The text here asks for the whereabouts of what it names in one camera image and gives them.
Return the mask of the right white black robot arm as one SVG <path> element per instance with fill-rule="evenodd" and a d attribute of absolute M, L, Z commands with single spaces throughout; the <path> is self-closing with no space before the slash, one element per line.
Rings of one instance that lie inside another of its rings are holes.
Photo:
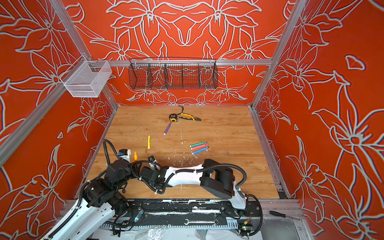
<path fill-rule="evenodd" d="M 233 164 L 221 164 L 211 159 L 189 168 L 161 166 L 150 157 L 147 161 L 137 161 L 131 167 L 133 175 L 145 183 L 156 195 L 163 195 L 167 188 L 179 185 L 196 185 L 202 187 L 211 195 L 228 200 L 237 218 L 260 218 L 256 227 L 244 222 L 238 230 L 242 237 L 257 234 L 263 225 L 263 210 L 259 199 L 254 195 L 246 195 L 241 186 L 247 180 L 246 171 Z"/>

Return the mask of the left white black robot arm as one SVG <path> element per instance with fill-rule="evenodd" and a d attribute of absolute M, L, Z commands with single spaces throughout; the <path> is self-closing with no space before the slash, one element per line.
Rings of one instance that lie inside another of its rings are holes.
<path fill-rule="evenodd" d="M 125 191 L 133 177 L 130 151 L 117 152 L 107 139 L 103 149 L 107 169 L 83 184 L 75 204 L 43 240 L 85 240 L 112 217 L 129 211 L 128 200 L 120 191 Z"/>

